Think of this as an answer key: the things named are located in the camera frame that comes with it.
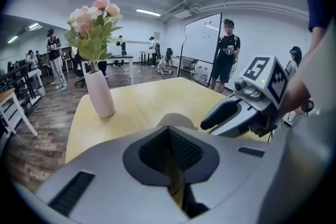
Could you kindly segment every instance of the floor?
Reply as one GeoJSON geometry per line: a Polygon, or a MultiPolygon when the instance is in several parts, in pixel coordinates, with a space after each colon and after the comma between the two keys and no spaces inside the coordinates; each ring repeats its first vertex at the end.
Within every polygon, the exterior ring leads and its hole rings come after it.
{"type": "MultiPolygon", "coordinates": [[[[134,64],[134,84],[161,80],[163,77],[155,68],[134,64]]],[[[129,67],[107,67],[110,88],[130,85],[129,67]]],[[[60,94],[50,85],[52,77],[43,79],[46,95],[37,103],[28,117],[38,133],[37,137],[29,132],[24,123],[20,124],[17,134],[9,140],[4,161],[14,181],[35,191],[41,182],[61,168],[65,163],[65,152],[73,116],[81,97],[87,94],[86,88],[74,86],[77,77],[70,73],[68,91],[60,94]]]]}

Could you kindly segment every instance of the baseball cap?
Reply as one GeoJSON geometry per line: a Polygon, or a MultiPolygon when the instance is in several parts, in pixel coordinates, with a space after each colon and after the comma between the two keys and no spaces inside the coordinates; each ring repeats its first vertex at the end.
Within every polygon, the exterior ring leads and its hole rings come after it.
{"type": "Polygon", "coordinates": [[[231,24],[232,26],[235,26],[235,23],[234,23],[232,20],[230,20],[230,19],[225,19],[225,20],[223,21],[223,23],[224,23],[224,24],[231,24]]]}
{"type": "Polygon", "coordinates": [[[300,51],[301,51],[301,49],[300,49],[299,47],[294,46],[289,52],[290,52],[291,54],[297,54],[297,53],[300,52],[300,51]]]}
{"type": "Polygon", "coordinates": [[[47,37],[50,37],[54,33],[54,30],[51,28],[48,30],[47,37]]]}

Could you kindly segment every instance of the vase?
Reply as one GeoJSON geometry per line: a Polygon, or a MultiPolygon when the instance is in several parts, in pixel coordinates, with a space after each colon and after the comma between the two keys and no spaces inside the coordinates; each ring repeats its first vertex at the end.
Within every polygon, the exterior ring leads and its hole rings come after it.
{"type": "Polygon", "coordinates": [[[96,113],[101,118],[112,116],[115,112],[114,102],[103,73],[100,70],[93,74],[88,73],[86,85],[96,113]]]}

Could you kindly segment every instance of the fluorescent light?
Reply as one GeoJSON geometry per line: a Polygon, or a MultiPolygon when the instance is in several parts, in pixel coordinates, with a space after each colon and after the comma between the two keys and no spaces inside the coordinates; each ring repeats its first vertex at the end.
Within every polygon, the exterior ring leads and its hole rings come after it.
{"type": "Polygon", "coordinates": [[[136,11],[137,12],[142,12],[142,13],[147,13],[147,14],[154,15],[154,16],[161,16],[161,14],[159,14],[159,13],[149,12],[148,10],[137,9],[136,11]]]}
{"type": "Polygon", "coordinates": [[[17,36],[13,37],[8,43],[12,43],[15,39],[17,39],[17,36]]]}
{"type": "Polygon", "coordinates": [[[34,28],[35,26],[38,26],[38,23],[34,23],[33,25],[29,26],[28,28],[29,28],[29,29],[32,29],[32,28],[34,28]]]}
{"type": "Polygon", "coordinates": [[[218,28],[216,28],[216,27],[213,27],[213,26],[211,26],[211,25],[205,25],[206,27],[208,27],[208,28],[211,28],[211,29],[214,29],[214,30],[216,30],[216,31],[219,31],[219,29],[218,28]]]}

